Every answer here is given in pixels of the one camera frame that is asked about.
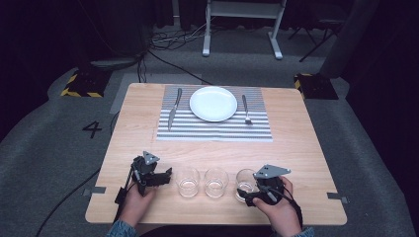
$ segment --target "placemat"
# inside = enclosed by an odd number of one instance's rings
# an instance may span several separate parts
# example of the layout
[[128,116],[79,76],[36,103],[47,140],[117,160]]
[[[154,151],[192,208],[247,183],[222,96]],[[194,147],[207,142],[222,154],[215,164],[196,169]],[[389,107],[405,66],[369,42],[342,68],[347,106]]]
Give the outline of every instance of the placemat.
[[[195,116],[189,106],[191,96],[203,87],[202,85],[166,86],[160,113],[157,140],[273,141],[260,88],[222,86],[222,88],[230,91],[236,98],[237,111],[227,120],[211,122]],[[167,122],[169,113],[176,101],[178,88],[182,88],[183,93],[172,123],[172,128],[169,131]],[[242,95],[246,96],[252,125],[244,122],[246,114],[241,99]]]

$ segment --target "plate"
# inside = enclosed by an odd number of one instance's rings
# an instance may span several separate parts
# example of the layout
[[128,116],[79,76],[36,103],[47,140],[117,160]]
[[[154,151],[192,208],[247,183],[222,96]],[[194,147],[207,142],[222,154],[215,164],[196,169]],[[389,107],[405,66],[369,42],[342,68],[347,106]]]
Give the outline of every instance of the plate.
[[191,96],[189,105],[198,118],[207,121],[226,120],[237,110],[234,95],[220,87],[204,87],[197,90]]

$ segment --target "glass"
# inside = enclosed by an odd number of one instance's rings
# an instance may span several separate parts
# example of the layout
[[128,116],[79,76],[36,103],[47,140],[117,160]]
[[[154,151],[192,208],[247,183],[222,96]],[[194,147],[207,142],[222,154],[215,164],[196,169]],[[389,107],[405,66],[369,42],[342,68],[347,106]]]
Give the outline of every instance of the glass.
[[[236,175],[236,186],[237,189],[242,190],[246,193],[258,192],[259,189],[256,186],[256,180],[253,177],[253,174],[256,172],[251,169],[243,169],[239,171]],[[238,194],[236,191],[236,198],[242,202],[245,202],[245,199]]]
[[206,193],[211,198],[219,198],[224,195],[228,185],[228,174],[221,168],[209,169],[205,175]]
[[193,167],[182,167],[174,172],[179,194],[185,198],[191,198],[198,193],[200,172]]

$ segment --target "person's hand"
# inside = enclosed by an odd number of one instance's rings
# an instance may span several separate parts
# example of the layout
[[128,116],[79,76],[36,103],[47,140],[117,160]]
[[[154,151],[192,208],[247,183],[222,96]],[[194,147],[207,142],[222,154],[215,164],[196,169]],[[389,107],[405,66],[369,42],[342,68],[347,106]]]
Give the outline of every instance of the person's hand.
[[[280,179],[283,181],[285,188],[293,194],[293,184],[285,177],[280,176]],[[292,198],[287,191],[284,192],[284,195]],[[276,205],[269,205],[255,197],[253,203],[268,216],[272,227],[281,236],[294,236],[301,232],[295,209],[285,198],[282,198]]]
[[149,204],[153,201],[156,190],[157,187],[147,189],[145,196],[143,197],[139,194],[136,184],[131,187],[126,194],[126,201],[120,215],[120,220],[135,228],[135,225],[139,222],[147,211]]

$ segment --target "table leg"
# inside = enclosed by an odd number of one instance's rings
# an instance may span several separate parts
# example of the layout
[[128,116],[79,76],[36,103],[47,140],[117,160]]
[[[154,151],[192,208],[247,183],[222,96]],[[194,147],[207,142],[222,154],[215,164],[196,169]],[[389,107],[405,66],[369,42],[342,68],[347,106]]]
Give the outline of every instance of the table leg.
[[208,0],[208,3],[207,3],[207,25],[206,25],[206,35],[204,37],[203,56],[210,56],[210,4],[211,4],[211,0]]
[[275,57],[277,59],[283,59],[283,54],[281,53],[280,47],[277,41],[277,33],[280,28],[281,19],[284,15],[284,10],[286,9],[287,0],[282,0],[280,9],[278,10],[277,20],[275,21],[274,31],[268,32],[269,41],[271,42],[272,50],[274,51]]

